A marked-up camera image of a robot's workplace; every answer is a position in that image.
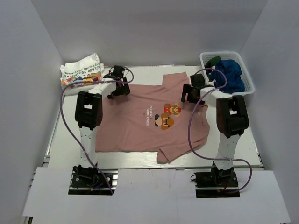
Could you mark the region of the white and green t shirt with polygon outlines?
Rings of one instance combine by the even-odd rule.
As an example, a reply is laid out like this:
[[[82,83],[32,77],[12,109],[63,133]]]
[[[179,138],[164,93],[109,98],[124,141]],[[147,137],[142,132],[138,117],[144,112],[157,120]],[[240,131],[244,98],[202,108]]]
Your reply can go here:
[[[213,79],[211,79],[210,75],[212,73],[212,71],[210,70],[211,68],[215,68],[216,63],[221,60],[220,56],[215,56],[213,58],[211,58],[209,61],[207,61],[207,63],[205,64],[205,68],[209,68],[208,70],[206,70],[206,75],[207,78],[209,80],[209,82],[212,82]]]

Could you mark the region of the pink printed t shirt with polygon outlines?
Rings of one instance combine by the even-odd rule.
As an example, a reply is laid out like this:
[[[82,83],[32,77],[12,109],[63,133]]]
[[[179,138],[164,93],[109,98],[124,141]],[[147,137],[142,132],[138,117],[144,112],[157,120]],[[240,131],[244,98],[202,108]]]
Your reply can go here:
[[[205,145],[210,126],[207,105],[181,102],[185,72],[166,74],[161,85],[136,85],[128,95],[103,101],[96,152],[155,152],[170,163]]]

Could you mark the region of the blue t shirt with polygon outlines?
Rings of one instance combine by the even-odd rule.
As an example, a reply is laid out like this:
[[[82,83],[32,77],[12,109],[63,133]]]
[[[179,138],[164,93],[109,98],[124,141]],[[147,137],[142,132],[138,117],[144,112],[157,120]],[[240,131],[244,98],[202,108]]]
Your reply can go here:
[[[243,92],[245,90],[244,83],[241,79],[242,70],[235,60],[219,60],[213,69],[210,77],[213,79],[212,82],[216,88],[223,86],[225,84],[225,79],[223,75],[215,70],[221,71],[227,79],[226,86],[220,88],[222,92],[232,94],[234,92]]]

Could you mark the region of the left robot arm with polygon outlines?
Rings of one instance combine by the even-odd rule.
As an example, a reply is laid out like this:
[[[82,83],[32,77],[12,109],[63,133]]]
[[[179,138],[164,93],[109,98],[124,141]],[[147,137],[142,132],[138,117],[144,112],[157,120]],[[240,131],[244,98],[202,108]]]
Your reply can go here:
[[[78,123],[82,148],[80,165],[90,164],[92,168],[97,168],[95,145],[97,129],[103,119],[103,100],[130,93],[129,83],[132,81],[125,77],[126,71],[131,72],[125,66],[114,66],[98,84],[88,91],[78,93],[75,120]]]

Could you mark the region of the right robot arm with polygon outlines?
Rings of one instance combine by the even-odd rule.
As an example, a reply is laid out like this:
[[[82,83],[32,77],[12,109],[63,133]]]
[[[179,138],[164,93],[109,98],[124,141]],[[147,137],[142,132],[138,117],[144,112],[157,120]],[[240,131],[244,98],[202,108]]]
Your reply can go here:
[[[190,76],[191,83],[183,85],[181,101],[196,105],[205,102],[216,108],[216,125],[220,142],[216,158],[213,159],[211,181],[222,186],[233,175],[233,159],[237,143],[249,127],[244,97],[233,96],[207,85],[202,74]]]

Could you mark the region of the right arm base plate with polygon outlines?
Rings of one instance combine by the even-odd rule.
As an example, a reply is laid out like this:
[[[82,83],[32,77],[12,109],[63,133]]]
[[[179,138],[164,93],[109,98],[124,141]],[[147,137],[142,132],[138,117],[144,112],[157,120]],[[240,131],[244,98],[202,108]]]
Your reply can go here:
[[[239,198],[239,184],[234,172],[231,177],[215,181],[210,172],[197,172],[191,175],[195,183],[196,198]]]

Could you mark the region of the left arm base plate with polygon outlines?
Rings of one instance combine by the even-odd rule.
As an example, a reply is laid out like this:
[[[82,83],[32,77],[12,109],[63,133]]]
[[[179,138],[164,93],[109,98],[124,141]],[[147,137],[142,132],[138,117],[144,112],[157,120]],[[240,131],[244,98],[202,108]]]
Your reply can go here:
[[[118,172],[104,172],[103,176],[95,168],[84,168],[81,165],[72,168],[69,195],[99,195],[111,196],[112,193],[107,182],[114,192],[117,186]]]

